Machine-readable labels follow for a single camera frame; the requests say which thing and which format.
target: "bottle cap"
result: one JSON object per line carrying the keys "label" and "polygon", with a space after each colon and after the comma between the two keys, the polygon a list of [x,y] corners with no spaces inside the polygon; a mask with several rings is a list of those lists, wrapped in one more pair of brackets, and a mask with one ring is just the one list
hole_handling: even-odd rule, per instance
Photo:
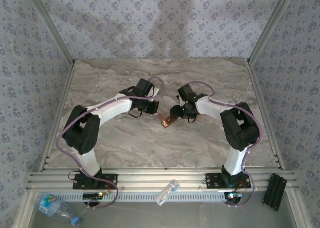
{"label": "bottle cap", "polygon": [[80,221],[80,217],[75,216],[71,219],[70,223],[71,225],[76,226],[79,223],[79,221]]}

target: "patterned wallpaper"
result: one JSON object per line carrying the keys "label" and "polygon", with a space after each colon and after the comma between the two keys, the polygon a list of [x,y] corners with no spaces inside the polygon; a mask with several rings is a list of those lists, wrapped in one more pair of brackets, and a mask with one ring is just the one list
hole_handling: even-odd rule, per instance
{"label": "patterned wallpaper", "polygon": [[73,58],[248,57],[277,0],[43,0]]}
{"label": "patterned wallpaper", "polygon": [[70,66],[30,0],[0,2],[0,228],[38,168]]}
{"label": "patterned wallpaper", "polygon": [[320,0],[292,0],[254,65],[286,168],[320,227]]}

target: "black battery holder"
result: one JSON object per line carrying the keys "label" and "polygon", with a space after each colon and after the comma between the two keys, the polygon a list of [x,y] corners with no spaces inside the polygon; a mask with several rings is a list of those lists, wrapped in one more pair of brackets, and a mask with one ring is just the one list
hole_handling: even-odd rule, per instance
{"label": "black battery holder", "polygon": [[273,173],[263,203],[278,211],[285,193],[287,181],[285,178]]}

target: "aluminum frame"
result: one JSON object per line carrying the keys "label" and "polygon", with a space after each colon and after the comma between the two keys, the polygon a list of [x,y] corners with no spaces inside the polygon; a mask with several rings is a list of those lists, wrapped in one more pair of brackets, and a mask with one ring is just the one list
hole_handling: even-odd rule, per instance
{"label": "aluminum frame", "polygon": [[247,63],[247,69],[249,71],[249,75],[250,75],[250,79],[252,82],[252,86],[254,88],[254,92],[255,92],[256,97],[258,99],[260,112],[262,115],[262,119],[264,122],[266,133],[269,137],[272,151],[277,155],[280,167],[283,170],[285,170],[286,169],[285,162],[284,162],[284,159],[282,158],[282,155],[281,155],[281,152],[279,149],[278,141],[276,139],[276,134],[275,134],[275,131],[272,126],[272,122],[271,122],[270,115],[269,115],[269,112],[267,109],[267,105],[266,105],[266,102],[265,102],[264,97],[262,95],[263,93],[262,93],[262,90],[261,90],[260,85],[258,83],[258,78],[255,73],[255,70],[252,68],[252,66],[250,65],[249,62]]}
{"label": "aluminum frame", "polygon": [[57,111],[56,111],[56,114],[55,114],[55,117],[54,117],[54,120],[53,120],[53,125],[52,125],[52,128],[50,130],[50,134],[49,134],[48,140],[46,142],[45,149],[44,149],[44,152],[43,152],[43,156],[42,156],[42,159],[41,159],[41,162],[40,162],[40,165],[39,165],[39,169],[38,170],[41,171],[41,172],[44,170],[44,167],[45,167],[46,162],[47,162],[47,158],[48,158],[49,154],[51,154],[52,148],[53,148],[54,143],[55,143],[55,139],[56,139],[56,135],[57,135],[57,132],[58,132],[58,128],[59,128],[62,112],[63,112],[64,107],[65,107],[66,99],[68,97],[68,93],[69,93],[69,89],[70,89],[70,86],[71,86],[72,78],[74,76],[74,72],[75,72],[75,67],[74,67],[74,64],[72,64],[70,72],[69,72],[68,77],[67,77],[67,80],[66,80],[65,85],[64,85],[64,89],[63,89],[63,92],[62,92],[62,95],[61,95],[61,100],[59,102],[59,105],[58,105],[58,108],[57,108]]}
{"label": "aluminum frame", "polygon": [[64,40],[62,39],[56,25],[54,24],[50,14],[46,8],[46,5],[42,0],[31,0],[33,5],[35,6],[36,10],[38,11],[42,21],[44,22],[45,26],[47,27],[48,31],[50,32],[52,38],[54,39],[55,43],[57,44],[61,54],[65,58],[65,60],[69,64],[73,64],[73,58],[71,53],[69,52]]}
{"label": "aluminum frame", "polygon": [[[50,191],[60,193],[66,196],[75,192],[84,193],[96,190],[73,190],[73,181],[68,179],[68,174],[73,169],[49,169],[44,172],[30,173],[26,180],[27,191],[21,202],[21,209],[16,217],[15,228],[27,228],[32,222],[33,201],[38,192]],[[217,192],[232,191],[230,189],[207,189],[203,183],[205,174],[208,172],[219,172],[221,168],[106,168],[105,173],[118,173],[118,186],[120,193],[135,194],[136,192],[148,193],[159,192],[173,178],[179,180],[181,188],[177,192],[193,192],[213,194]],[[286,193],[290,200],[290,206],[299,228],[310,228],[311,223],[308,213],[302,201],[298,182],[293,171],[283,171],[275,167],[247,167],[253,178],[258,191],[265,191],[269,184],[269,178],[272,173],[277,173],[288,179]],[[251,192],[252,189],[241,189],[242,192]]]}
{"label": "aluminum frame", "polygon": [[266,43],[268,42],[269,38],[271,37],[278,22],[282,18],[282,15],[286,11],[290,1],[291,0],[278,0],[278,2],[276,3],[276,7],[273,9],[273,12],[269,17],[268,22],[264,26],[264,29],[263,29],[259,39],[255,43],[255,46],[254,46],[254,48],[248,58],[251,65],[255,64],[258,57],[262,53]]}

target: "cable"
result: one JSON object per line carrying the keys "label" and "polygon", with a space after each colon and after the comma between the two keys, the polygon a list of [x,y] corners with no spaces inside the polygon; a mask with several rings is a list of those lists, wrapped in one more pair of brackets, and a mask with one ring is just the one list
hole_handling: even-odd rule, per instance
{"label": "cable", "polygon": [[245,156],[244,156],[244,158],[242,160],[242,164],[241,164],[241,171],[244,174],[248,175],[250,177],[250,180],[252,181],[252,193],[251,193],[250,197],[248,198],[248,200],[245,201],[244,203],[240,204],[240,205],[237,205],[235,203],[229,202],[229,204],[232,204],[234,206],[243,206],[243,205],[247,204],[252,199],[252,197],[254,196],[254,193],[255,193],[255,181],[254,181],[254,178],[252,177],[252,175],[249,172],[245,171],[245,165],[246,165],[246,160],[248,158],[248,154],[250,153],[250,150],[253,147],[255,147],[257,144],[259,144],[263,139],[264,134],[263,134],[262,126],[261,126],[260,122],[257,120],[257,118],[255,118],[255,116],[253,114],[251,114],[247,110],[243,109],[242,107],[239,107],[239,106],[236,106],[236,105],[231,105],[231,104],[228,104],[228,103],[224,103],[224,102],[221,102],[221,101],[218,101],[218,100],[211,99],[211,97],[213,97],[216,93],[215,93],[214,89],[209,84],[207,84],[205,82],[199,82],[199,81],[189,82],[188,84],[194,84],[194,83],[204,84],[205,86],[207,86],[208,88],[211,89],[212,94],[208,96],[208,99],[209,99],[210,102],[212,102],[214,104],[217,104],[219,106],[226,106],[226,107],[236,108],[236,109],[244,112],[245,114],[248,114],[255,121],[255,123],[258,126],[258,130],[259,130],[259,134],[260,134],[259,139],[257,140],[256,143],[252,144],[251,146],[249,146],[247,148],[247,151],[245,153]]}
{"label": "cable", "polygon": [[129,112],[128,112],[128,114],[129,114],[130,116],[134,117],[134,118],[139,118],[139,117],[143,114],[143,112],[141,111],[138,116],[136,116],[136,115],[134,115],[134,114],[131,114],[131,113],[129,113]]}
{"label": "cable", "polygon": [[[163,90],[162,94],[164,94],[164,93],[165,93],[165,90],[166,90],[166,89],[165,89],[165,88],[166,88],[165,82],[164,82],[161,78],[159,78],[159,77],[151,77],[151,78],[149,79],[149,81],[151,81],[152,79],[157,79],[157,80],[159,80],[159,81],[162,83],[162,90]],[[83,168],[82,164],[78,161],[78,159],[77,159],[73,154],[71,154],[70,152],[65,151],[64,149],[62,149],[62,148],[60,147],[59,142],[60,142],[62,136],[67,132],[67,130],[70,129],[71,126],[73,126],[73,125],[74,125],[77,121],[79,121],[82,117],[86,116],[87,114],[89,114],[89,113],[91,113],[91,112],[93,112],[93,111],[97,111],[97,110],[99,110],[99,109],[102,109],[103,107],[105,107],[105,106],[107,106],[107,105],[109,105],[109,104],[111,104],[111,103],[117,102],[117,101],[119,101],[119,100],[130,99],[130,98],[141,99],[141,100],[149,100],[149,99],[156,99],[156,98],[161,97],[161,96],[162,96],[161,94],[160,94],[160,95],[156,95],[156,96],[154,96],[154,97],[123,96],[123,97],[119,97],[119,98],[117,98],[117,99],[113,99],[113,100],[110,100],[110,101],[106,101],[106,102],[104,102],[103,104],[101,104],[99,107],[93,108],[93,109],[91,109],[91,110],[89,110],[89,111],[86,111],[86,112],[84,112],[83,114],[81,114],[80,116],[78,116],[77,118],[75,118],[75,119],[74,119],[69,125],[67,125],[67,126],[64,128],[64,130],[58,135],[58,137],[57,137],[57,139],[56,139],[56,141],[55,141],[56,147],[57,147],[62,153],[64,153],[64,154],[66,154],[67,156],[71,157],[71,158],[76,162],[76,164],[79,166],[79,169],[80,169],[87,177],[90,177],[90,178],[92,178],[92,179],[94,179],[94,180],[101,181],[101,182],[105,182],[105,183],[107,183],[107,184],[113,185],[113,186],[115,187],[115,189],[116,189],[116,196],[115,196],[115,198],[114,198],[111,202],[109,202],[109,203],[107,203],[107,204],[105,204],[105,205],[99,205],[99,206],[95,206],[95,207],[90,207],[90,206],[88,206],[89,208],[100,209],[100,208],[104,208],[104,207],[108,207],[108,206],[112,205],[113,203],[116,202],[116,200],[117,200],[117,198],[118,198],[119,188],[118,188],[118,186],[117,186],[114,182],[112,182],[112,181],[109,181],[109,180],[106,180],[106,179],[102,179],[102,178],[98,178],[98,177],[94,177],[94,176],[90,175],[90,174]]]}
{"label": "cable", "polygon": [[190,121],[190,118],[188,117],[188,122],[189,122],[189,123],[193,123],[193,122],[196,121],[196,119],[197,119],[197,116],[195,116],[194,120],[191,122],[191,121]]}
{"label": "cable", "polygon": [[71,172],[78,172],[78,173],[80,173],[80,171],[79,171],[79,170],[74,170],[74,171],[70,171],[70,172],[68,173],[68,178],[69,178],[70,180],[73,180],[73,181],[74,181],[75,179],[70,178]]}
{"label": "cable", "polygon": [[187,83],[186,85],[195,84],[195,83],[200,83],[200,84],[203,84],[203,85],[207,86],[207,87],[210,88],[210,90],[212,91],[212,95],[215,95],[215,94],[216,94],[216,92],[214,91],[214,89],[213,89],[209,84],[207,84],[207,83],[205,83],[205,82],[193,81],[193,82]]}
{"label": "cable", "polygon": [[239,187],[239,184],[242,184],[242,185],[243,185],[243,187],[244,187],[244,191],[246,191],[246,190],[247,190],[246,185],[245,185],[242,181],[239,181],[239,182],[238,182],[238,185],[236,186],[236,189],[235,189],[235,191],[234,191],[233,193],[236,193],[236,192],[237,192],[237,190],[240,188],[240,187]]}

